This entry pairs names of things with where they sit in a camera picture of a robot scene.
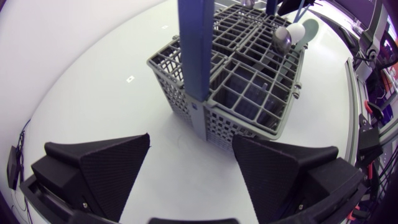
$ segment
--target blue metal rod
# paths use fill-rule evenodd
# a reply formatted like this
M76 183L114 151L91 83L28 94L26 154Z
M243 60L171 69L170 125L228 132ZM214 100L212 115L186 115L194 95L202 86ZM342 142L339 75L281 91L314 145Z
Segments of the blue metal rod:
M275 15L276 13L276 6L278 5L277 0L267 0L266 5L266 14L267 15Z
M294 21L293 21L293 22L299 21L300 12L301 12L301 9L303 8L304 1L305 1L305 0L301 0L300 6L298 7L298 11L297 11L296 17L294 18Z
M209 93L214 0L178 0L185 92L203 102Z

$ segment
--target white table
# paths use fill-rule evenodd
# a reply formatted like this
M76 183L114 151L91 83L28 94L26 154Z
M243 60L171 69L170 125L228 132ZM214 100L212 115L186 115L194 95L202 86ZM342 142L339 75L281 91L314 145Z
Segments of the white table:
M300 98L279 142L337 146L344 157L349 99L344 63L349 50L320 24L305 53ZM170 109L146 60L178 34L177 2L167 1L125 22L87 50L54 84L27 128L25 176L45 155L44 143L77 143L150 134L121 223L151 217L181 220L237 218L256 223L233 156L195 136ZM134 80L128 83L130 76ZM34 223L43 219L32 210Z

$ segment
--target plastic basket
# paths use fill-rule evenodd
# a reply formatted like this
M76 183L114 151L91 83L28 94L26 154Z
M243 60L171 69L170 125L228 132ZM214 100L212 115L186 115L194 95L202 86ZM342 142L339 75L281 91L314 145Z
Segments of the plastic basket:
M272 33L290 23L259 10L233 5L215 15L206 140L232 152L235 134L277 139L298 98L304 49L281 57L271 47ZM148 60L173 111L192 126L183 89L179 41Z

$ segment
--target metal spoon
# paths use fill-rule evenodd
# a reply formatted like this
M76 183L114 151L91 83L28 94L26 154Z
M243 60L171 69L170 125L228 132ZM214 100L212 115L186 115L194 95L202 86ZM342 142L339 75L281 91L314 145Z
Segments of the metal spoon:
M292 36L286 29L286 27L278 27L274 34L272 35L272 46L275 51L281 55L285 56L290 51L292 46Z

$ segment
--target cable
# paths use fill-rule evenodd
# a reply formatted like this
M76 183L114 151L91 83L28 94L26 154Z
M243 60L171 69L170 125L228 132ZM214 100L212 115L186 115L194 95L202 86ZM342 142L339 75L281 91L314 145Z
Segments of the cable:
M20 171L20 173L19 173L19 182L20 183L22 183L23 181L24 181L24 140L25 140L25 128L26 128L26 126L29 124L29 122L30 122L30 119L26 122L26 124L24 125L24 127L22 128L22 131L21 131L21 133L19 134L19 139L18 139L18 143L17 143L17 149L16 149L16 152L17 152L17 155L19 155L19 159L20 159L20 164L21 164L21 171ZM27 222L26 223L28 223L28 224L33 224L33 221L32 221L32 217L31 217L31 215L30 215L30 211L29 211L29 206L28 206L28 202L27 202L27 199L26 199L26 197L24 196L24 203L25 203L25 209L22 209L21 208L21 206L19 205L19 202L18 202L18 199L17 199L17 197L16 197L16 192L14 192L14 196L15 196L15 199L17 200L17 204L18 204L18 207L24 212L24 211L26 211L26 213L27 213L27 217L28 217L28 220L27 220Z
M396 147L395 151L392 153L391 158L388 160L387 165L384 167L382 172L379 175L379 179L384 175L384 173L388 170L389 166L391 165L392 161L396 159L398 156L398 146Z
M14 191L14 197L15 197L15 201L17 201L18 207L19 209L21 209L23 212L26 211L26 205L25 208L21 208L21 206L19 205L18 199L17 199L17 195L16 195L17 191Z
M11 211L12 211L12 213L14 213L14 205L12 205L11 206ZM24 219L24 217L22 217L22 215L18 212L18 209L16 209L17 210L17 213L18 213L18 215L20 216L20 218L27 224L27 221Z

